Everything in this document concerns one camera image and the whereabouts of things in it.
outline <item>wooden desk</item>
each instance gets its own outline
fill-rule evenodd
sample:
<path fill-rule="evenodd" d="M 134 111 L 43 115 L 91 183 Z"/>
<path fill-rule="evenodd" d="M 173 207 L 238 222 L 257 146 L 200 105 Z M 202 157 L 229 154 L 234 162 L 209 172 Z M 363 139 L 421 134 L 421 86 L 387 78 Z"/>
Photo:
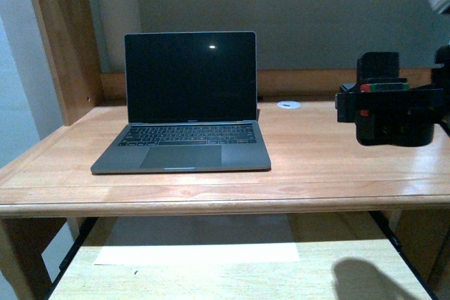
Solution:
<path fill-rule="evenodd" d="M 94 108 L 0 171 L 0 216 L 251 214 L 450 205 L 450 138 L 421 148 L 363 147 L 332 102 L 259 104 L 266 172 L 94 176 L 126 124 L 125 106 Z"/>
<path fill-rule="evenodd" d="M 108 246 L 106 239 L 115 222 L 113 217 L 97 220 L 51 300 L 430 299 L 366 212 L 290 215 L 298 261 L 210 263 L 201 261 L 200 257 L 197 263 L 189 264 L 96 265 L 94 261 L 102 248 Z M 170 228 L 176 228 L 179 219 L 170 222 Z M 198 222 L 183 221 L 180 230 L 183 233 L 197 233 L 199 229 L 195 225 L 203 228 L 201 225 L 208 221 Z M 218 231 L 223 228 L 221 224 L 216 225 Z M 193 227 L 192 231 L 186 230 L 189 226 Z M 123 231 L 116 229 L 115 233 L 117 235 Z M 140 245 L 138 249 L 148 248 L 142 246 L 145 239 L 136 239 L 142 236 L 137 231 L 128 230 L 124 236 L 133 238 L 128 245 Z M 171 237 L 165 232 L 162 236 Z M 121 240 L 120 245 L 124 254 L 127 250 L 135 250 L 123 246 L 127 245 L 126 240 Z M 182 248 L 174 246 L 170 249 L 177 255 L 180 250 L 183 252 Z"/>

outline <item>black device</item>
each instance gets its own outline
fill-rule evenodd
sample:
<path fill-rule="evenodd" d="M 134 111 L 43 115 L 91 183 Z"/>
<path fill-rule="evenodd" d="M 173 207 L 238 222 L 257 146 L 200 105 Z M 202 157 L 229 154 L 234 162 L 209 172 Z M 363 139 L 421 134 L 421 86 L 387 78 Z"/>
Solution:
<path fill-rule="evenodd" d="M 432 141 L 434 125 L 450 136 L 450 46 L 435 57 L 431 83 L 410 88 L 399 77 L 399 54 L 369 52 L 358 59 L 356 83 L 335 97 L 338 122 L 354 122 L 362 145 L 421 146 Z"/>

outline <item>black screen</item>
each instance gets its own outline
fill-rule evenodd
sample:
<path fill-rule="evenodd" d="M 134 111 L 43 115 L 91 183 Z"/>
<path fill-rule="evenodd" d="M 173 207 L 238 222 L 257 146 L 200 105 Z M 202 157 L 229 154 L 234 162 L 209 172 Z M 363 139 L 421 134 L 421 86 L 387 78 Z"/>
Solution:
<path fill-rule="evenodd" d="M 130 122 L 256 119 L 254 32 L 125 36 Z"/>

